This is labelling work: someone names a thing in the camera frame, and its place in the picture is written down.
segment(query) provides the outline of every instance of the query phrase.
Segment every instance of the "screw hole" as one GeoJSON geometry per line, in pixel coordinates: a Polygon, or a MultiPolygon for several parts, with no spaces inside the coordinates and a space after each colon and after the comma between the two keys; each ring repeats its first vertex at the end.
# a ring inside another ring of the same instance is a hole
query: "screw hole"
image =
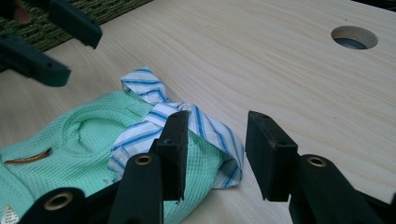
{"type": "Polygon", "coordinates": [[[48,211],[55,211],[67,206],[73,200],[73,193],[70,191],[59,193],[44,203],[44,208],[48,211]]]}
{"type": "Polygon", "coordinates": [[[149,163],[151,163],[152,158],[150,156],[140,156],[138,158],[136,158],[136,160],[134,160],[134,162],[138,165],[147,165],[149,163]]]}
{"type": "Polygon", "coordinates": [[[325,167],[327,165],[326,161],[318,157],[310,157],[308,162],[317,167],[325,167]]]}

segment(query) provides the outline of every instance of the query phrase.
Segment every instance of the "woven mat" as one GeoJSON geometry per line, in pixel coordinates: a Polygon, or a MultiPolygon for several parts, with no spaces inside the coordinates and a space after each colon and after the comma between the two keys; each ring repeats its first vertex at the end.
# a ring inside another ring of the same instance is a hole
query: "woven mat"
{"type": "MultiPolygon", "coordinates": [[[[110,21],[150,1],[152,0],[67,0],[99,24],[110,21]]],[[[37,7],[28,5],[25,7],[33,21],[29,24],[19,24],[16,21],[7,21],[0,17],[1,33],[14,34],[42,51],[52,49],[72,38],[71,35],[47,21],[47,12],[37,7]]],[[[0,64],[0,71],[4,70],[5,68],[0,64]]]]}

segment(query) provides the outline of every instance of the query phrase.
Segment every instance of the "striped shirt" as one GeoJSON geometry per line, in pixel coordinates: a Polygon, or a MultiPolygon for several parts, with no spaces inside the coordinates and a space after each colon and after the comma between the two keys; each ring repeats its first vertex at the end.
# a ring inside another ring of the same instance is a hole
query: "striped shirt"
{"type": "Polygon", "coordinates": [[[163,83],[147,67],[137,69],[120,80],[124,91],[136,93],[154,107],[143,121],[129,126],[114,143],[107,166],[117,173],[114,182],[121,180],[129,158],[149,152],[153,140],[160,137],[168,116],[180,110],[188,110],[189,129],[226,155],[213,188],[226,189],[240,183],[244,146],[230,128],[203,113],[196,105],[173,103],[166,98],[163,83]]]}

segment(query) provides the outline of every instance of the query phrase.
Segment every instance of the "light wood surface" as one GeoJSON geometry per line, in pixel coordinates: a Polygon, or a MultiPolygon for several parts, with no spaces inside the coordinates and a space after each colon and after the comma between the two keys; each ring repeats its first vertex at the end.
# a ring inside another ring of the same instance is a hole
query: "light wood surface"
{"type": "MultiPolygon", "coordinates": [[[[73,73],[50,88],[0,74],[0,143],[31,137],[65,111],[149,66],[173,101],[197,104],[242,139],[248,111],[271,116],[300,154],[333,161],[352,185],[389,203],[396,191],[396,13],[347,0],[154,0],[103,25],[98,49],[48,52],[73,73]],[[376,34],[372,49],[337,45],[334,28],[376,34]]],[[[238,188],[212,190],[184,223],[291,223],[261,198],[248,162],[238,188]]]]}

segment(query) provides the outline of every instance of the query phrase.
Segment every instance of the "folded shirt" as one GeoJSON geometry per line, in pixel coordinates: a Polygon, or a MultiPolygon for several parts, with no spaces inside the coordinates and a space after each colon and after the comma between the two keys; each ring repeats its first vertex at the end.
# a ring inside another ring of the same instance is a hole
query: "folded shirt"
{"type": "Polygon", "coordinates": [[[120,180],[128,158],[148,151],[167,116],[181,109],[190,111],[185,200],[164,203],[165,222],[180,222],[212,188],[240,182],[244,149],[230,129],[194,105],[171,103],[147,68],[121,82],[124,91],[72,109],[32,138],[0,150],[0,209],[9,205],[21,217],[53,189],[74,187],[89,196],[120,180]],[[51,155],[45,159],[5,164],[49,147],[51,155]]]}

